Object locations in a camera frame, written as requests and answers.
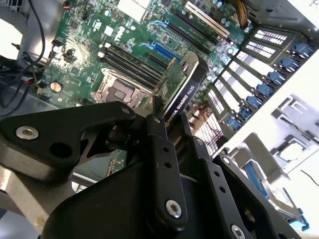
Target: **silver screw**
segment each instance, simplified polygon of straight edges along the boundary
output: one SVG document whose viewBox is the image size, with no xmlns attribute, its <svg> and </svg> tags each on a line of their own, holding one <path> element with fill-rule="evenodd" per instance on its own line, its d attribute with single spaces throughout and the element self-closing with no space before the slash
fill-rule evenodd
<svg viewBox="0 0 319 239">
<path fill-rule="evenodd" d="M 39 131 L 30 126 L 19 127 L 15 131 L 16 136 L 24 140 L 33 140 L 39 137 Z"/>
<path fill-rule="evenodd" d="M 131 112 L 127 108 L 122 108 L 122 111 L 126 114 L 130 114 Z"/>
<path fill-rule="evenodd" d="M 237 225 L 232 225 L 231 226 L 231 231 L 236 237 L 236 239 L 245 239 L 245 234 L 244 232 L 237 226 Z"/>
<path fill-rule="evenodd" d="M 156 123 L 160 123 L 160 120 L 156 117 L 153 118 Z"/>
<path fill-rule="evenodd" d="M 196 142 L 197 142 L 198 144 L 200 144 L 200 145 L 203 145 L 203 144 L 204 144 L 203 141 L 201 141 L 201 139 L 199 139 L 199 138 L 196 139 Z"/>
<path fill-rule="evenodd" d="M 225 163 L 230 164 L 230 161 L 228 160 L 228 158 L 222 157 L 222 159 L 223 159 L 223 161 L 224 161 Z"/>
<path fill-rule="evenodd" d="M 181 216 L 181 207 L 180 205 L 174 200 L 168 200 L 166 202 L 166 210 L 167 212 L 174 218 L 180 218 Z"/>
</svg>

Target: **cable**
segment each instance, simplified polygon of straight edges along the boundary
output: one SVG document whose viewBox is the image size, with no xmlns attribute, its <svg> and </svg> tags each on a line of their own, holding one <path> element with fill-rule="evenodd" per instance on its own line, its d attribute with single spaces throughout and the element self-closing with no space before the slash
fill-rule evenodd
<svg viewBox="0 0 319 239">
<path fill-rule="evenodd" d="M 31 10 L 33 11 L 34 16 L 35 16 L 35 18 L 36 18 L 36 20 L 37 20 L 37 22 L 38 22 L 38 24 L 39 24 L 40 34 L 41 34 L 41 42 L 42 42 L 42 50 L 41 50 L 41 53 L 40 53 L 39 57 L 38 57 L 35 61 L 33 61 L 32 63 L 30 63 L 27 67 L 25 67 L 25 68 L 16 76 L 16 78 L 12 81 L 12 83 L 8 85 L 8 87 L 13 86 L 16 82 L 18 82 L 18 81 L 21 79 L 21 77 L 22 77 L 31 67 L 33 67 L 34 65 L 36 65 L 36 64 L 42 59 L 42 57 L 43 57 L 43 55 L 44 55 L 44 51 L 45 51 L 45 35 L 44 35 L 44 30 L 43 30 L 42 23 L 41 23 L 40 18 L 39 18 L 38 14 L 37 14 L 37 12 L 36 12 L 36 10 L 35 10 L 35 8 L 34 8 L 34 5 L 33 5 L 33 3 L 32 3 L 32 0 L 27 0 L 27 1 L 29 2 L 30 8 L 31 8 Z M 24 94 L 23 94 L 23 96 L 22 96 L 22 98 L 21 98 L 19 104 L 17 105 L 17 107 L 14 108 L 11 112 L 9 112 L 9 113 L 7 113 L 7 114 L 5 114 L 5 115 L 2 115 L 2 117 L 3 117 L 3 116 L 10 115 L 10 114 L 12 114 L 13 112 L 15 112 L 18 108 L 20 108 L 19 105 L 21 105 L 21 104 L 23 103 L 23 101 L 24 101 L 24 99 L 25 99 L 25 97 L 26 97 L 25 93 L 28 92 L 27 89 L 25 90 L 25 92 L 24 92 Z M 3 90 L 3 89 L 0 90 L 0 101 L 1 101 L 1 105 L 7 105 L 7 104 L 4 104 L 4 103 L 3 103 L 3 100 L 2 100 L 2 98 L 1 98 L 1 91 L 2 91 L 2 90 Z M 12 102 L 14 101 L 14 96 L 15 96 L 15 94 L 12 96 L 12 98 L 11 98 L 8 102 L 11 102 L 11 103 L 12 103 Z"/>
<path fill-rule="evenodd" d="M 1 105 L 2 108 L 7 109 L 12 104 L 14 99 L 17 97 L 22 85 L 23 85 L 23 82 L 20 82 L 20 84 L 18 85 L 18 87 L 17 87 L 16 91 L 14 92 L 13 96 L 11 97 L 11 99 L 6 104 L 4 104 L 2 101 L 0 101 L 0 105 Z"/>
<path fill-rule="evenodd" d="M 312 176 L 310 176 L 308 173 L 306 173 L 305 171 L 301 170 L 304 174 L 306 174 L 308 177 L 310 177 L 310 179 L 319 187 L 319 184 L 312 178 Z"/>
<path fill-rule="evenodd" d="M 30 90 L 30 86 L 27 86 L 25 91 L 24 91 L 24 93 L 23 93 L 23 95 L 22 95 L 22 97 L 21 97 L 21 99 L 20 99 L 20 101 L 19 101 L 19 103 L 10 112 L 5 113 L 4 115 L 0 115 L 0 117 L 6 117 L 6 116 L 9 116 L 9 115 L 12 115 L 14 112 L 19 110 L 20 107 L 22 106 L 22 103 L 24 102 L 29 90 Z"/>
<path fill-rule="evenodd" d="M 63 3 L 63 9 L 65 9 L 65 10 L 69 10 L 69 9 L 71 9 L 71 8 L 75 8 L 75 7 L 78 7 L 78 6 L 81 6 L 81 5 L 83 5 L 83 4 L 85 4 L 85 3 L 87 3 L 88 2 L 88 0 L 83 0 L 82 2 L 80 2 L 80 3 L 78 3 L 78 4 L 75 4 L 75 5 L 71 5 L 70 3 L 69 3 L 69 1 L 65 1 L 64 3 Z"/>
<path fill-rule="evenodd" d="M 234 0 L 234 7 L 236 8 L 240 28 L 243 30 L 248 27 L 248 12 L 246 4 L 242 0 Z"/>
</svg>

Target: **ventilation slot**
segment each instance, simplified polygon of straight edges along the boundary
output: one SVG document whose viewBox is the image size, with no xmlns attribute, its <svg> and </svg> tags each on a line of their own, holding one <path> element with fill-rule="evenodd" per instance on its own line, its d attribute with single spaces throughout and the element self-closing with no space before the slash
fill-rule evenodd
<svg viewBox="0 0 319 239">
<path fill-rule="evenodd" d="M 287 36 L 275 34 L 264 30 L 258 30 L 254 36 L 258 39 L 262 39 L 264 41 L 268 41 L 276 45 L 282 45 L 284 41 L 287 39 Z"/>
</svg>

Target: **black cable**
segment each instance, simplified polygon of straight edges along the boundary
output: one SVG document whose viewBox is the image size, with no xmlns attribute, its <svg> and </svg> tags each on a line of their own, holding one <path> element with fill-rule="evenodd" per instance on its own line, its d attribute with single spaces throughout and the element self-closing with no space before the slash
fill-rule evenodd
<svg viewBox="0 0 319 239">
<path fill-rule="evenodd" d="M 20 84 L 18 85 L 16 91 L 12 95 L 11 99 L 6 104 L 4 104 L 2 101 L 0 101 L 0 105 L 1 105 L 2 108 L 7 109 L 12 104 L 14 99 L 17 97 L 22 85 L 23 85 L 23 82 L 20 82 Z"/>
<path fill-rule="evenodd" d="M 5 113 L 4 115 L 1 115 L 0 117 L 6 117 L 6 116 L 9 116 L 9 115 L 12 115 L 14 112 L 16 112 L 17 110 L 19 110 L 27 96 L 27 94 L 29 93 L 29 90 L 30 90 L 30 86 L 27 86 L 19 103 L 8 113 Z"/>
<path fill-rule="evenodd" d="M 306 174 L 308 177 L 310 177 L 310 179 L 319 187 L 319 184 L 312 178 L 312 176 L 310 176 L 308 173 L 306 173 L 305 171 L 301 170 L 304 174 Z"/>
<path fill-rule="evenodd" d="M 21 79 L 21 77 L 22 77 L 31 67 L 33 67 L 34 65 L 36 65 L 36 64 L 42 59 L 42 57 L 43 57 L 43 55 L 44 55 L 44 51 L 45 51 L 45 35 L 44 35 L 44 30 L 43 30 L 42 23 L 41 23 L 40 18 L 39 18 L 38 14 L 37 14 L 37 12 L 36 12 L 36 10 L 35 10 L 35 8 L 34 8 L 34 5 L 33 5 L 33 3 L 32 3 L 32 0 L 27 0 L 27 1 L 29 2 L 30 8 L 31 8 L 31 10 L 33 11 L 34 16 L 35 16 L 35 18 L 36 18 L 36 20 L 37 20 L 37 22 L 38 22 L 38 24 L 39 24 L 40 34 L 41 34 L 41 41 L 42 41 L 42 50 L 41 50 L 41 53 L 40 53 L 39 57 L 38 57 L 35 61 L 33 61 L 32 63 L 30 63 L 27 67 L 25 67 L 25 68 L 17 75 L 17 77 L 12 81 L 12 83 L 8 85 L 8 87 L 13 86 L 16 82 L 18 82 L 18 81 Z M 25 97 L 22 97 L 22 98 L 21 98 L 22 101 L 20 101 L 19 104 L 22 104 L 22 103 L 23 103 Z M 7 104 L 4 104 L 3 101 L 2 101 L 2 98 L 1 98 L 1 90 L 0 90 L 0 101 L 1 101 L 1 105 L 2 105 L 2 104 L 3 104 L 3 105 L 7 105 Z M 12 114 L 13 112 L 15 112 L 15 111 L 17 110 L 16 108 L 14 108 L 11 112 L 9 112 L 9 113 L 7 113 L 7 114 L 5 114 L 5 115 L 2 115 L 2 117 Z"/>
</svg>

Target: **pcie slot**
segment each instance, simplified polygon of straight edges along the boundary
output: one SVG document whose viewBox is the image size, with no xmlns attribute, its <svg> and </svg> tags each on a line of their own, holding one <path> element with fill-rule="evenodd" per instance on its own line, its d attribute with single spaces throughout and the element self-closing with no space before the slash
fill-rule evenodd
<svg viewBox="0 0 319 239">
<path fill-rule="evenodd" d="M 158 64 L 159 66 L 163 67 L 164 69 L 167 69 L 168 64 L 164 63 L 163 61 L 157 59 L 153 55 L 149 55 L 149 59 L 153 61 L 154 63 Z"/>
<path fill-rule="evenodd" d="M 186 17 L 185 15 L 183 15 L 183 13 L 181 13 L 181 11 L 176 11 L 175 16 L 181 20 L 182 22 L 184 22 L 186 25 L 188 25 L 189 27 L 191 27 L 194 31 L 197 31 L 198 33 L 200 33 L 206 40 L 210 41 L 211 43 L 213 43 L 214 45 L 216 45 L 218 43 L 218 40 L 212 36 L 210 36 L 209 34 L 207 34 L 204 30 L 198 28 L 198 26 L 196 26 L 195 23 L 193 23 L 188 17 Z"/>
<path fill-rule="evenodd" d="M 124 73 L 125 75 L 136 80 L 138 83 L 143 84 L 146 87 L 149 87 L 150 89 L 154 89 L 156 86 L 156 84 L 153 83 L 152 81 L 148 80 L 147 78 L 141 77 L 140 75 L 136 74 L 136 72 L 132 71 L 131 69 L 128 69 L 126 66 L 122 65 L 118 61 L 116 61 L 108 56 L 103 58 L 103 61 L 107 62 L 108 64 L 110 64 L 115 69 L 119 70 L 120 72 Z"/>
<path fill-rule="evenodd" d="M 194 46 L 196 46 L 200 51 L 202 51 L 203 53 L 205 53 L 206 55 L 210 54 L 210 50 L 208 50 L 206 47 L 204 47 L 203 45 L 201 45 L 198 41 L 194 40 L 193 38 L 191 38 L 189 35 L 187 35 L 185 32 L 181 31 L 178 27 L 174 26 L 172 23 L 169 23 L 167 25 L 167 27 L 173 31 L 174 33 L 176 33 L 177 35 L 183 37 L 184 39 L 186 39 L 187 41 L 189 41 L 190 43 L 192 43 Z"/>
<path fill-rule="evenodd" d="M 148 72 L 154 73 L 154 75 L 157 75 L 159 78 L 162 76 L 162 72 L 159 70 L 145 64 L 141 59 L 137 58 L 136 56 L 122 50 L 120 47 L 117 45 L 111 44 L 111 47 L 108 48 L 108 50 L 116 53 L 117 55 L 123 54 L 126 56 L 127 59 L 134 59 L 136 62 L 139 63 L 139 65 L 144 68 L 144 70 L 147 70 Z"/>
<path fill-rule="evenodd" d="M 152 47 L 154 47 L 155 51 L 157 51 L 159 54 L 165 56 L 169 60 L 172 60 L 173 58 L 176 58 L 178 62 L 180 62 L 180 58 L 176 57 L 174 54 L 170 53 L 160 45 L 156 44 L 155 42 L 152 43 Z"/>
<path fill-rule="evenodd" d="M 144 69 L 143 67 L 141 67 L 140 65 L 134 64 L 132 63 L 130 60 L 126 59 L 125 57 L 121 56 L 120 54 L 118 54 L 117 52 L 112 51 L 112 49 L 108 48 L 105 51 L 106 55 L 112 55 L 114 58 L 118 58 L 120 59 L 120 61 L 123 64 L 128 64 L 129 66 L 132 66 L 134 69 L 136 69 L 137 71 L 141 72 L 142 74 L 148 76 L 151 79 L 154 79 L 155 82 L 160 80 L 160 75 L 159 74 L 152 74 L 152 72 Z"/>
<path fill-rule="evenodd" d="M 229 36 L 229 34 L 230 34 L 229 31 L 227 31 L 224 27 L 222 27 L 216 21 L 211 19 L 207 14 L 205 14 L 202 10 L 200 10 L 198 7 L 196 7 L 191 2 L 188 1 L 185 5 L 185 8 L 187 10 L 189 10 L 190 12 L 192 12 L 194 15 L 196 15 L 199 19 L 201 19 L 203 22 L 205 22 L 211 28 L 213 28 L 222 37 L 227 38 Z"/>
</svg>

